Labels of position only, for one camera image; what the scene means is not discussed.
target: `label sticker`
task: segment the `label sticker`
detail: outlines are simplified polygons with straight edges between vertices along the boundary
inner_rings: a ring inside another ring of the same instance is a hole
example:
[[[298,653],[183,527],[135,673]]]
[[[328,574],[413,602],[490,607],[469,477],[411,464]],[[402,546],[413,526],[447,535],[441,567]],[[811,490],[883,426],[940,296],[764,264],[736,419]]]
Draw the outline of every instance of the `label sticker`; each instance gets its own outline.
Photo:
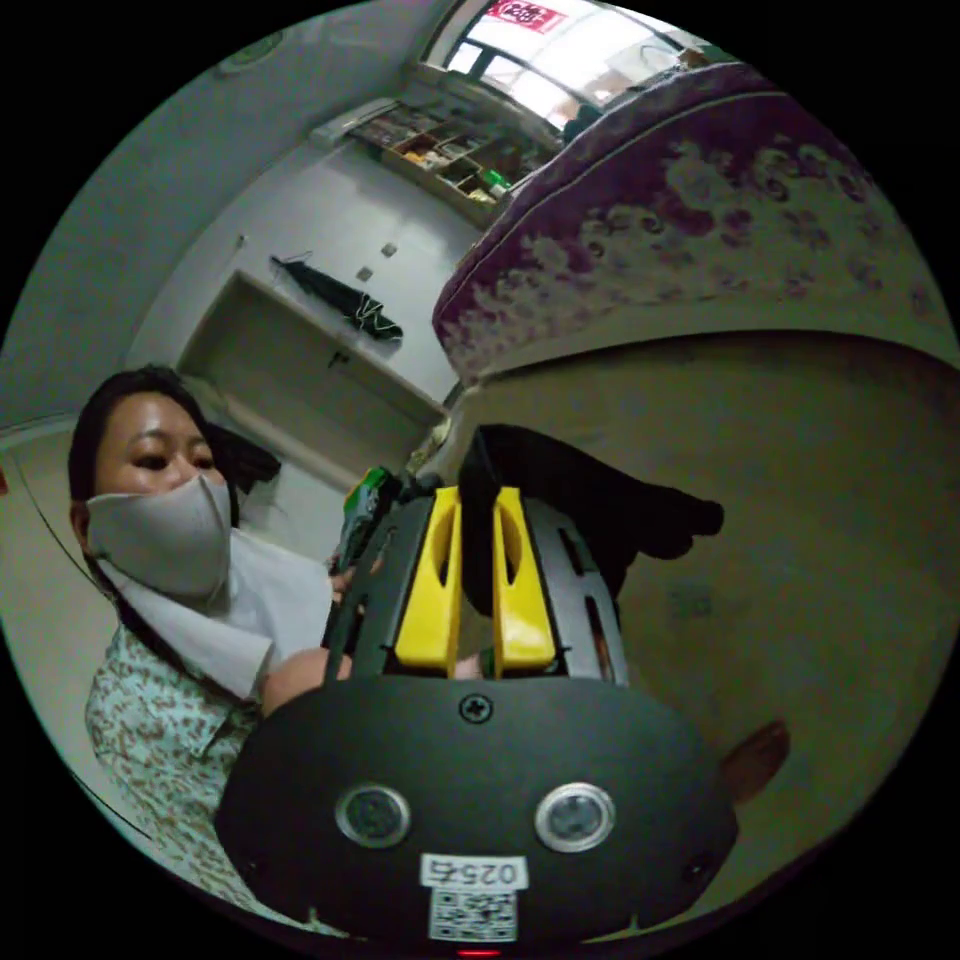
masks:
[[[425,853],[420,857],[420,884],[431,888],[431,940],[511,943],[517,939],[517,891],[530,885],[526,857]]]
[[[517,939],[517,894],[467,890],[430,892],[431,940],[510,943]]]
[[[420,885],[437,890],[511,893],[530,885],[526,857],[420,857]]]

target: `air conditioner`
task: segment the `air conditioner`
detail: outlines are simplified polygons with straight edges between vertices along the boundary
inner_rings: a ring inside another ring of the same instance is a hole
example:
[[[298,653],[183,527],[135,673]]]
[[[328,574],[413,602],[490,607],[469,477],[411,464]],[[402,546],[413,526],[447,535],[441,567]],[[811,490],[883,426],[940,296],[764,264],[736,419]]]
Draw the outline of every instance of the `air conditioner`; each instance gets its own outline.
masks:
[[[392,110],[395,106],[397,106],[397,101],[387,97],[371,100],[370,103],[365,103],[362,107],[357,107],[357,109],[343,113],[319,127],[314,127],[307,134],[307,140],[315,147],[327,150],[339,143],[354,128],[380,116],[381,113]]]

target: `hand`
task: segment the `hand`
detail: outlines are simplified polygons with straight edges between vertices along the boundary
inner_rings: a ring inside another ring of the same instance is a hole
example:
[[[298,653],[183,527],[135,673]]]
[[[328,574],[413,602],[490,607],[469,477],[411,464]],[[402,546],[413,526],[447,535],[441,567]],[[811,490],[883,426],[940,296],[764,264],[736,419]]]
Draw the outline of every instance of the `hand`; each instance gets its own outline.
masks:
[[[276,670],[267,675],[263,683],[261,714],[268,717],[278,707],[289,703],[300,694],[322,687],[329,659],[330,651],[326,647],[315,647],[312,650],[302,650],[289,660],[284,660]],[[350,658],[344,656],[340,660],[337,679],[346,680],[352,666]]]
[[[349,570],[344,570],[343,573],[335,573],[330,577],[334,603],[340,603],[343,600],[343,595],[347,592],[356,569],[356,567],[351,567]]]
[[[373,566],[370,568],[370,572],[376,573],[382,566],[383,554],[381,553],[380,556],[373,561]],[[343,573],[335,573],[330,577],[330,586],[333,587],[334,603],[341,603],[343,601],[344,594],[350,589],[350,584],[353,583],[353,577],[356,572],[356,567],[350,567],[348,570],[344,570]]]

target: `gray face mask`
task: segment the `gray face mask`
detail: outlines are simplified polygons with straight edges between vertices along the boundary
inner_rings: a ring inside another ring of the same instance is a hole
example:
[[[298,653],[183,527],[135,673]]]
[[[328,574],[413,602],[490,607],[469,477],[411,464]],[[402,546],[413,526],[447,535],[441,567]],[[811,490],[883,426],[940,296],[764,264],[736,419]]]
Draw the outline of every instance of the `gray face mask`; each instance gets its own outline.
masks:
[[[158,593],[207,600],[230,566],[230,493],[197,476],[170,493],[108,493],[87,502],[95,559]]]

